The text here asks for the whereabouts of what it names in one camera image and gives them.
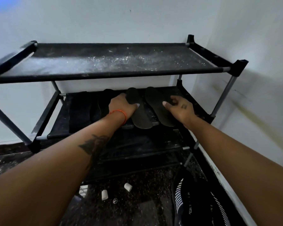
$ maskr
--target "orange bracelet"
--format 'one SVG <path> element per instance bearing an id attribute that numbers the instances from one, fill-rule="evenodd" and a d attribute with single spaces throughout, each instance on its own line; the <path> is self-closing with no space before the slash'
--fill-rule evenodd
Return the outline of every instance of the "orange bracelet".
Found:
<path id="1" fill-rule="evenodd" d="M 120 110 L 120 109 L 112 110 L 109 114 L 112 114 L 112 113 L 114 113 L 115 111 L 122 112 L 122 113 L 125 115 L 125 121 L 124 121 L 124 123 L 122 123 L 122 125 L 121 125 L 121 126 L 123 126 L 123 125 L 126 123 L 126 121 L 127 121 L 127 114 L 126 114 L 123 110 Z"/>

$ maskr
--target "person's left hand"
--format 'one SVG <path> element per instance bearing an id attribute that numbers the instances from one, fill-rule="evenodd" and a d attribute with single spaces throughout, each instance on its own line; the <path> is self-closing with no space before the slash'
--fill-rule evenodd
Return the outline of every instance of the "person's left hand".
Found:
<path id="1" fill-rule="evenodd" d="M 117 97 L 111 99 L 109 112 L 116 109 L 122 110 L 127 114 L 127 119 L 129 119 L 139 106 L 139 104 L 129 104 L 126 100 L 126 94 L 121 93 Z"/>

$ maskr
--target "tattoo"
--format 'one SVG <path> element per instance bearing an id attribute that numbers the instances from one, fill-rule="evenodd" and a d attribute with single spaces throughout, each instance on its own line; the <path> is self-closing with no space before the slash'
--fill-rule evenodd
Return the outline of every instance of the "tattoo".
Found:
<path id="1" fill-rule="evenodd" d="M 92 134 L 92 139 L 85 141 L 84 144 L 79 145 L 88 155 L 90 155 L 90 162 L 86 169 L 90 169 L 95 164 L 100 156 L 101 150 L 109 141 L 108 136 L 100 136 Z"/>

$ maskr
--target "wall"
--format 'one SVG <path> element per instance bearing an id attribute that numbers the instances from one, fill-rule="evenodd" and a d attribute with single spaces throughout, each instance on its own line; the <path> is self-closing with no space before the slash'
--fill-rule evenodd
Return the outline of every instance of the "wall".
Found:
<path id="1" fill-rule="evenodd" d="M 54 43 L 209 40 L 221 0 L 0 0 L 0 57 L 30 40 Z M 192 91 L 195 76 L 185 77 Z M 58 82 L 63 92 L 167 86 L 174 76 Z M 49 101 L 50 83 L 0 85 L 0 108 L 29 134 Z M 0 123 L 0 144 L 19 141 Z"/>
<path id="2" fill-rule="evenodd" d="M 283 0 L 222 0 L 207 49 L 249 60 L 213 125 L 283 166 Z M 192 94 L 211 112 L 229 78 L 198 75 Z"/>

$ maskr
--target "white cap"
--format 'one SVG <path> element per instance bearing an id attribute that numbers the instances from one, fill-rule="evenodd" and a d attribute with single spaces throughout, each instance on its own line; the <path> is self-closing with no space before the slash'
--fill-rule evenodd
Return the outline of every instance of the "white cap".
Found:
<path id="1" fill-rule="evenodd" d="M 131 186 L 129 183 L 126 183 L 126 184 L 124 185 L 124 188 L 130 192 L 131 189 L 132 189 L 132 186 Z"/>
<path id="2" fill-rule="evenodd" d="M 106 199 L 108 199 L 108 192 L 107 192 L 107 190 L 103 190 L 102 191 L 102 200 L 106 200 Z"/>

